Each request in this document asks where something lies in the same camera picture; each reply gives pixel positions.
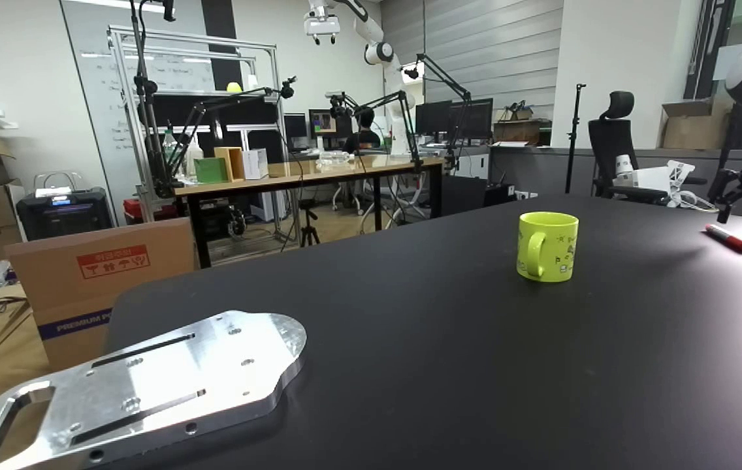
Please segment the silver metal mounting plate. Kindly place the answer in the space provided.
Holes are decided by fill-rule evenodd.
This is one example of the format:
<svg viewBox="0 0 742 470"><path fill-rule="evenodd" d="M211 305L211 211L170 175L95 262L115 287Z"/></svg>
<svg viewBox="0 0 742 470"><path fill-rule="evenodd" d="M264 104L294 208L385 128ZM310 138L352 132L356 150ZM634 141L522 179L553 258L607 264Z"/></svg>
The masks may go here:
<svg viewBox="0 0 742 470"><path fill-rule="evenodd" d="M0 470L102 467L276 411L307 345L284 313L220 311L0 396Z"/></svg>

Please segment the white aluminium frame rack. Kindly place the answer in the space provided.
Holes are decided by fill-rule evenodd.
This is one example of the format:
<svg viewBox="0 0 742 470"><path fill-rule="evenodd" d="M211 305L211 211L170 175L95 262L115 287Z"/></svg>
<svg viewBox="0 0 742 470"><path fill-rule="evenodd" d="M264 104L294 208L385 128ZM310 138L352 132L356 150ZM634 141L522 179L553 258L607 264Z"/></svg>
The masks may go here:
<svg viewBox="0 0 742 470"><path fill-rule="evenodd" d="M138 98L134 89L134 29L109 26L106 44L126 87L122 103L129 107L136 155L149 172ZM186 164L186 150L202 133L236 133L245 138L247 133L281 132L281 76L274 44L149 29L146 73L157 85L153 115L173 179Z"/></svg>

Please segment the black computer monitor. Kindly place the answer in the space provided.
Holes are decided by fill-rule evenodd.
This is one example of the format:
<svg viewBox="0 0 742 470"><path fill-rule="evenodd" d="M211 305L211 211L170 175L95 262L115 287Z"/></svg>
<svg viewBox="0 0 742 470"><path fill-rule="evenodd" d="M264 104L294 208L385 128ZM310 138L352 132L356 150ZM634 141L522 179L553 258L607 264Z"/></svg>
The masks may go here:
<svg viewBox="0 0 742 470"><path fill-rule="evenodd" d="M452 133L455 138L488 138L492 137L494 103L428 103L415 107L415 132L420 137Z"/></svg>

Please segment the seated person in black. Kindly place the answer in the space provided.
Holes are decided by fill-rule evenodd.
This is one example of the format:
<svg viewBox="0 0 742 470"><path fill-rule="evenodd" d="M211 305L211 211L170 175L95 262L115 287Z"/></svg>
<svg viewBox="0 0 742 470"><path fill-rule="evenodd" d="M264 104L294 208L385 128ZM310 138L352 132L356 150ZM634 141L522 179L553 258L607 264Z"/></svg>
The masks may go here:
<svg viewBox="0 0 742 470"><path fill-rule="evenodd" d="M382 138L374 133L374 111L357 107L356 121L357 121L357 132L348 137L343 150L351 155L364 151L364 150L379 150Z"/></svg>

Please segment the white device on table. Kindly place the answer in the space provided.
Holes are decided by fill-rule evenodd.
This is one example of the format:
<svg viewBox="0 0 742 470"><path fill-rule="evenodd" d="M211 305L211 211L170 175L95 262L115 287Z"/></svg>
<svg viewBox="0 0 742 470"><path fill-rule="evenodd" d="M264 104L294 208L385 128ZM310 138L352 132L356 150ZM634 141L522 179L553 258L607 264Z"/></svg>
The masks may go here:
<svg viewBox="0 0 742 470"><path fill-rule="evenodd" d="M685 188L695 172L690 162L667 161L660 167L634 167L628 155L613 161L612 188L620 196L642 198L667 209L716 215L716 208Z"/></svg>

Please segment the black office chair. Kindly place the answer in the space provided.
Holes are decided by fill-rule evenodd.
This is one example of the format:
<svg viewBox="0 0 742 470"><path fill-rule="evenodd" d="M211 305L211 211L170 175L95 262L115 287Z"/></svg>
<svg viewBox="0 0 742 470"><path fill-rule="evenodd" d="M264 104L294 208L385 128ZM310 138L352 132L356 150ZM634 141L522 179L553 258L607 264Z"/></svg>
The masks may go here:
<svg viewBox="0 0 742 470"><path fill-rule="evenodd" d="M587 138L596 157L592 188L603 198L613 196L617 161L625 157L630 164L637 164L630 124L631 111L631 91L612 91L608 107L587 124Z"/></svg>

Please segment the red marker pen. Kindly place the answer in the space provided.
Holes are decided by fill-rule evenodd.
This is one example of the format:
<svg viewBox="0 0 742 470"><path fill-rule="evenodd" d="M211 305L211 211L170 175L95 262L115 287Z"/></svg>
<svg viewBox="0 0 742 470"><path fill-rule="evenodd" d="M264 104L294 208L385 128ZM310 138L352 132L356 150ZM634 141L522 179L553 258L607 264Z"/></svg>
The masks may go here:
<svg viewBox="0 0 742 470"><path fill-rule="evenodd" d="M742 253L742 238L736 238L732 234L723 234L719 228L705 228L703 235L716 240L716 244L722 244L722 245L726 245L733 253Z"/></svg>

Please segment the brown cardboard box red label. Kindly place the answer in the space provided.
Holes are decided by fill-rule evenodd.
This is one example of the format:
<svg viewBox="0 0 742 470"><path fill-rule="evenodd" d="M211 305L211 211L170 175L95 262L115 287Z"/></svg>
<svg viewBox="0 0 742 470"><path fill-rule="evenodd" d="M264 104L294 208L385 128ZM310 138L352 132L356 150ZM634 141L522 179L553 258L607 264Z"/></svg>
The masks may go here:
<svg viewBox="0 0 742 470"><path fill-rule="evenodd" d="M105 351L122 294L195 270L186 217L14 244L4 256L51 366L83 363Z"/></svg>

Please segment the yellow-green ceramic mug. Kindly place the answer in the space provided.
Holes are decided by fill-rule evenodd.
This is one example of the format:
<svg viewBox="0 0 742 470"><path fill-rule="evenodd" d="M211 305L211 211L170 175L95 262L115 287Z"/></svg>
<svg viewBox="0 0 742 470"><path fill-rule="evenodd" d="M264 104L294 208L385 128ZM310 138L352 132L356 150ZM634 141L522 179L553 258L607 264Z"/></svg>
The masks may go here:
<svg viewBox="0 0 742 470"><path fill-rule="evenodd" d="M561 286L574 274L581 219L567 211L522 211L518 217L518 274Z"/></svg>

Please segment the wooden desk black legs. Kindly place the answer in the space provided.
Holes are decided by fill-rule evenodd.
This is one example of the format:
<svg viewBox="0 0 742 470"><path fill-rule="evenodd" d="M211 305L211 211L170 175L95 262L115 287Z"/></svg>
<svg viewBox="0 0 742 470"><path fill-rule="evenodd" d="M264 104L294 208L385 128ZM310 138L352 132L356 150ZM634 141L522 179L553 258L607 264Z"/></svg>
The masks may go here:
<svg viewBox="0 0 742 470"><path fill-rule="evenodd" d="M186 202L193 240L195 240L195 258L202 270L211 268L208 256L208 235L204 228L204 202L225 198L225 196L242 196L242 193L271 193L271 191L291 191L291 188L307 188L307 187L327 187L343 180L368 180L374 196L374 228L382 228L382 180L390 175L411 175L426 172L428 175L428 208L433 217L441 217L441 175L445 161L441 157L352 157L328 164L327 161L294 161L294 162L276 162L270 167L270 175L260 180L233 180L233 184L208 184L208 187L186 187L177 188L176 196Z"/></svg>

